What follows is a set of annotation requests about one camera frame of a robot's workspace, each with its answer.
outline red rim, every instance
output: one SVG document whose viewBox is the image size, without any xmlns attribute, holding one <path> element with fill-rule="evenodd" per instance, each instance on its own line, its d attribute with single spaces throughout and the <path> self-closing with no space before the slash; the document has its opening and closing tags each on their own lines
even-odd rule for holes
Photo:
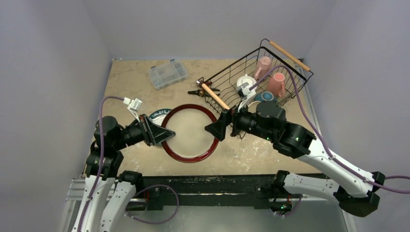
<svg viewBox="0 0 410 232">
<path fill-rule="evenodd" d="M 210 110 L 206 109 L 205 107 L 200 106 L 200 105 L 195 105 L 195 104 L 185 104 L 185 105 L 180 105 L 177 108 L 173 109 L 171 112 L 169 112 L 167 114 L 167 116 L 164 118 L 164 121 L 162 121 L 161 126 L 166 128 L 166 125 L 167 125 L 169 119 L 176 112 L 181 111 L 181 110 L 185 110 L 185 109 L 196 109 L 196 110 L 202 111 L 206 115 L 208 115 L 208 117 L 212 120 L 212 122 L 215 122 L 217 120 L 217 118 L 213 115 L 213 113 Z M 209 149 L 206 152 L 204 152 L 200 156 L 197 156 L 197 157 L 194 157 L 194 158 L 184 158 L 184 157 L 179 156 L 177 153 L 175 153 L 173 150 L 171 150 L 171 148 L 169 147 L 169 145 L 167 144 L 166 141 L 162 142 L 162 146 L 165 149 L 166 153 L 168 153 L 168 155 L 170 157 L 172 157 L 173 159 L 175 159 L 179 162 L 184 162 L 184 163 L 196 163 L 196 162 L 203 161 L 206 158 L 208 158 L 215 151 L 215 149 L 217 148 L 218 142 L 219 142 L 218 139 L 215 138 L 214 142 L 211 144 L 211 147 L 209 147 Z"/>
</svg>

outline wooden handle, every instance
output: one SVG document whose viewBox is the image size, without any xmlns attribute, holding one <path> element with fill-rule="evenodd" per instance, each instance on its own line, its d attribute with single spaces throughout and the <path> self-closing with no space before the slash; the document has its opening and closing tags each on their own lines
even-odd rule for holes
<svg viewBox="0 0 410 232">
<path fill-rule="evenodd" d="M 219 105 L 221 105 L 224 109 L 229 110 L 229 106 L 225 104 L 222 99 L 220 99 L 214 91 L 212 91 L 206 84 L 202 84 L 201 87 L 214 99 L 217 101 Z"/>
<path fill-rule="evenodd" d="M 269 41 L 269 44 L 272 45 L 274 48 L 276 48 L 278 51 L 280 51 L 282 54 L 284 54 L 285 56 L 287 56 L 289 59 L 291 59 L 293 62 L 295 62 L 297 65 L 299 65 L 300 67 L 302 67 L 304 70 L 306 71 L 310 71 L 310 68 L 300 62 L 300 60 L 296 59 L 296 57 L 292 56 L 289 52 L 287 52 L 285 49 L 281 48 L 279 45 L 277 45 L 275 42 L 273 41 Z"/>
</svg>

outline blue mug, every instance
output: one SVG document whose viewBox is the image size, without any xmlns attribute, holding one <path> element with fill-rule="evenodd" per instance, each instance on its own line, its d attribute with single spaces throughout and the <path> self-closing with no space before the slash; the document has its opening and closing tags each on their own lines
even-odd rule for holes
<svg viewBox="0 0 410 232">
<path fill-rule="evenodd" d="M 276 102 L 276 97 L 273 96 L 271 92 L 265 91 L 265 92 L 256 94 L 253 100 L 259 101 L 259 102 L 265 102 L 265 101 L 275 101 Z"/>
</svg>

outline beige tabletop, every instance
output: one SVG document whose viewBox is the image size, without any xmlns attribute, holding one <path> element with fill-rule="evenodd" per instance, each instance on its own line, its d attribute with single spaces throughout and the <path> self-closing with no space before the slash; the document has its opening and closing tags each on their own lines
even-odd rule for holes
<svg viewBox="0 0 410 232">
<path fill-rule="evenodd" d="M 202 59 L 182 60 L 189 77 L 183 82 L 166 88 L 155 90 L 149 80 L 147 70 L 155 65 L 169 62 L 166 60 L 115 60 L 105 90 L 105 96 L 114 95 L 139 98 L 143 101 L 139 114 L 150 115 L 162 108 L 175 108 L 181 104 L 193 103 L 204 106 L 214 113 L 203 98 L 188 95 L 187 91 L 196 90 L 195 81 L 200 77 L 211 77 L 234 60 Z M 302 102 L 308 108 L 305 99 Z M 288 121 L 300 124 L 312 131 L 299 109 L 296 98 L 287 102 Z M 133 121 L 121 101 L 108 100 L 104 104 L 103 115 L 114 116 L 120 125 L 126 126 Z M 279 154 L 269 141 L 246 135 L 244 139 L 227 137 L 218 144 L 215 152 L 198 163 L 181 163 L 172 159 L 162 148 L 147 146 L 145 143 L 135 144 L 123 149 L 124 160 L 119 174 L 124 170 L 138 171 L 143 175 L 219 175 L 219 174 L 275 174 L 278 170 L 294 173 L 318 173 L 315 168 Z"/>
</svg>

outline white wall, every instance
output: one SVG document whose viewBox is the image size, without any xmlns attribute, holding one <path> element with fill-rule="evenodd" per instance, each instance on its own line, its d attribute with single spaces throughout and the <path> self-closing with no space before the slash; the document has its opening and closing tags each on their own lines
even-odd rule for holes
<svg viewBox="0 0 410 232">
<path fill-rule="evenodd" d="M 232 58 L 274 40 L 304 57 L 336 0 L 84 0 L 115 58 Z"/>
<path fill-rule="evenodd" d="M 110 57 L 81 1 L 0 7 L 0 225 L 55 232 L 84 168 Z"/>
<path fill-rule="evenodd" d="M 325 140 L 359 167 L 410 175 L 410 4 L 338 0 L 306 63 Z M 410 189 L 410 182 L 386 181 Z M 379 210 L 360 232 L 408 231 L 409 195 L 379 190 Z"/>
</svg>

